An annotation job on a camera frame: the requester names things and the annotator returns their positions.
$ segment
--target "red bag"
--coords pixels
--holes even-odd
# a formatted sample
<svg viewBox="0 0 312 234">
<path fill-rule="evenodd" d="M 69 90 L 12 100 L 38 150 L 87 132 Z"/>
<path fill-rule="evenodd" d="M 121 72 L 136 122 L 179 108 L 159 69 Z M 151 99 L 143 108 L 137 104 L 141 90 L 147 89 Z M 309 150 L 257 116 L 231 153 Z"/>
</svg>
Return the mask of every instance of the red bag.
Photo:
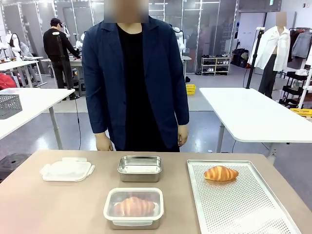
<svg viewBox="0 0 312 234">
<path fill-rule="evenodd" d="M 17 88 L 17 85 L 10 76 L 0 73 L 0 90 L 7 88 Z"/>
</svg>

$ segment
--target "sneaker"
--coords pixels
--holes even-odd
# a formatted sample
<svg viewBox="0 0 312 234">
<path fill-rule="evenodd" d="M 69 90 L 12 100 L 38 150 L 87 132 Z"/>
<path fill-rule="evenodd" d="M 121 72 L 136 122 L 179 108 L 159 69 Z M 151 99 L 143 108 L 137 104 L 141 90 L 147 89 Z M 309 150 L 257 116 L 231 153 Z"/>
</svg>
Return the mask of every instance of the sneaker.
<svg viewBox="0 0 312 234">
<path fill-rule="evenodd" d="M 80 97 L 78 95 L 71 95 L 69 96 L 69 100 L 76 100 L 76 99 L 79 99 Z"/>
</svg>

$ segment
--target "man's right hand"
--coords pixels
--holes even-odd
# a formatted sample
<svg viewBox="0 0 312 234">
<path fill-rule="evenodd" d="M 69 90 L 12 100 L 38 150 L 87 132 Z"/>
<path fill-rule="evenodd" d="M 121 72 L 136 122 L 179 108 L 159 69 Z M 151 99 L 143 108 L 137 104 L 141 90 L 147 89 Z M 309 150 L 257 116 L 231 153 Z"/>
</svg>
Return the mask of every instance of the man's right hand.
<svg viewBox="0 0 312 234">
<path fill-rule="evenodd" d="M 113 151 L 113 144 L 111 140 L 106 136 L 105 133 L 97 133 L 96 136 L 96 143 L 97 143 L 97 150 L 99 151 Z"/>
</svg>

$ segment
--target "yellow crate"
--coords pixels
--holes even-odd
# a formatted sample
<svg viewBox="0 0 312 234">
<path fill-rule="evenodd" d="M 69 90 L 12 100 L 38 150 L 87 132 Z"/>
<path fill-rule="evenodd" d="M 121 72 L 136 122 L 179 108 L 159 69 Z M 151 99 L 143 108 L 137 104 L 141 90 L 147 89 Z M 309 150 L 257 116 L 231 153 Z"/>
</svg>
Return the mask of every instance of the yellow crate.
<svg viewBox="0 0 312 234">
<path fill-rule="evenodd" d="M 196 86 L 194 84 L 186 85 L 186 93 L 187 95 L 194 95 L 196 90 Z"/>
<path fill-rule="evenodd" d="M 293 112 L 297 113 L 298 115 L 312 117 L 312 110 L 311 109 L 291 108 L 291 110 Z"/>
</svg>

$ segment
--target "black cap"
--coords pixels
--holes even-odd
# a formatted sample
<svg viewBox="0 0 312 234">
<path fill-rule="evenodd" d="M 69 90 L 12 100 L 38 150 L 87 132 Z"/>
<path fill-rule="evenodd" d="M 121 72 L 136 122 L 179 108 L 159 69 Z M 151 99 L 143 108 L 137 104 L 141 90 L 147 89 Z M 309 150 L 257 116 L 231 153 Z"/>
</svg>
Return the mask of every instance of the black cap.
<svg viewBox="0 0 312 234">
<path fill-rule="evenodd" d="M 56 25 L 57 25 L 58 23 L 60 24 L 60 26 L 61 26 L 61 28 L 62 28 L 62 27 L 63 27 L 63 26 L 62 26 L 62 23 L 63 23 L 62 21 L 60 21 L 60 20 L 57 19 L 57 18 L 52 18 L 52 19 L 51 19 L 51 23 L 50 23 L 51 26 L 52 26 L 52 24 L 56 24 Z"/>
</svg>

